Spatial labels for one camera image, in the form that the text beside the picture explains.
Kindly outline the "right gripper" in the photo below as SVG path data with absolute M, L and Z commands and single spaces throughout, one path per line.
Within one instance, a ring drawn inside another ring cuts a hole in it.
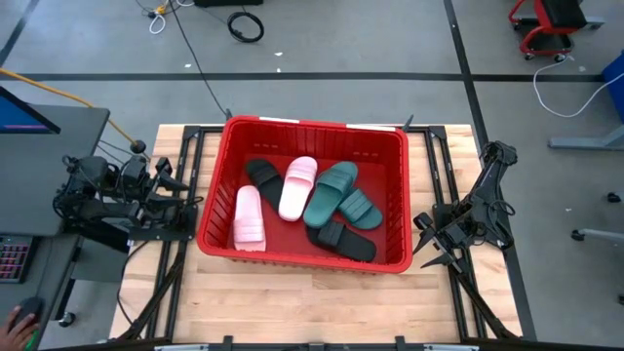
M 467 222 L 459 220 L 443 224 L 441 221 L 435 221 L 435 228 L 436 230 L 432 227 L 427 227 L 421 231 L 419 241 L 412 253 L 418 253 L 435 237 L 434 247 L 440 252 L 440 255 L 424 263 L 422 268 L 443 265 L 459 270 L 458 257 L 454 254 L 454 251 L 467 250 L 469 248 Z

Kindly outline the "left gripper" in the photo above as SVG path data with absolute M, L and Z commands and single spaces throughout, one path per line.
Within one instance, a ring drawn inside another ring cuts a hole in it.
M 122 170 L 122 195 L 147 196 L 156 189 L 156 180 L 147 171 L 144 159 L 130 159 Z M 158 183 L 168 191 L 188 191 L 189 186 L 171 177 L 173 168 L 167 157 L 160 157 L 155 165 Z

